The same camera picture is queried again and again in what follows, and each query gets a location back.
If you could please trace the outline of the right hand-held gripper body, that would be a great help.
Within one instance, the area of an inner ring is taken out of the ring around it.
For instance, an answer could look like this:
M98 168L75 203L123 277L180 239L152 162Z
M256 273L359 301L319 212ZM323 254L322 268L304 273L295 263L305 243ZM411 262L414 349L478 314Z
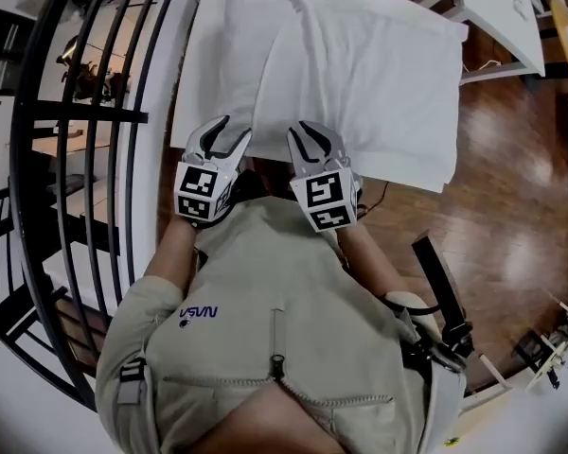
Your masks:
M295 177L291 188L313 230L321 233L354 225L358 217L360 177L348 165L322 163L323 171Z

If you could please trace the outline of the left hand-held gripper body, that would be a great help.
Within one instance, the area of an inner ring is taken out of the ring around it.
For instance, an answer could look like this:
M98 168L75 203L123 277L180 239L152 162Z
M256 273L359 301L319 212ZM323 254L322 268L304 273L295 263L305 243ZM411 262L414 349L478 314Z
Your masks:
M233 207L232 192L239 176L240 154L207 157L185 153L178 164L173 190L174 212L195 228L208 228Z

